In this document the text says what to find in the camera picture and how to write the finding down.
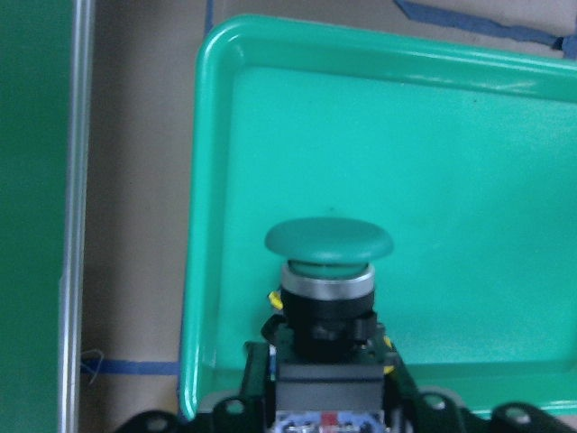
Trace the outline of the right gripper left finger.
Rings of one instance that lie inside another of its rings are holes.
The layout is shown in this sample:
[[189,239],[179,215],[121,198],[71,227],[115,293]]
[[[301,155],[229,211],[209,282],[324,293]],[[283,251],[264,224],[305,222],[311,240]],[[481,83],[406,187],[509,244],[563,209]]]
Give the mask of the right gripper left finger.
[[146,410],[121,425],[118,432],[269,432],[274,417],[269,346],[246,345],[247,359],[240,390],[185,420],[165,410]]

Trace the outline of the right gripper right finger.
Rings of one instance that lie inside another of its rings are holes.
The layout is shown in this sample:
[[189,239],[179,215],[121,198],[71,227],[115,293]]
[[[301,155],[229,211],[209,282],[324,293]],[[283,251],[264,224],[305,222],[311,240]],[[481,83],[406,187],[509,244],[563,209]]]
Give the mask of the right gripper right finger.
[[383,406],[392,432],[574,432],[576,429],[536,406],[503,403],[483,419],[443,389],[421,389],[401,355],[392,351],[393,370],[384,375]]

